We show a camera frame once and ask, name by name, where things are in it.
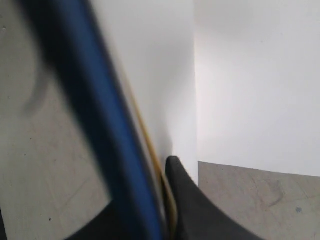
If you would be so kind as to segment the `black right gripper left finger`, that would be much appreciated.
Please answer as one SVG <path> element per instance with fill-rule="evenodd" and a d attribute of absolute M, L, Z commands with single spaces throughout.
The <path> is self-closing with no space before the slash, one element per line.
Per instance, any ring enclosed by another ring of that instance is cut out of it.
<path fill-rule="evenodd" d="M 155 234 L 155 204 L 116 198 L 69 240 L 151 240 Z"/>

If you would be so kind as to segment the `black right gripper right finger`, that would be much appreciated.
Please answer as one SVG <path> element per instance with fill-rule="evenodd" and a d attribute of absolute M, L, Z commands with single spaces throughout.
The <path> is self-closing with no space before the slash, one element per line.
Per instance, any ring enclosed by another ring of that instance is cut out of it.
<path fill-rule="evenodd" d="M 177 156 L 166 160 L 165 174 L 177 206 L 176 240 L 259 240 L 218 207 L 193 182 Z"/>

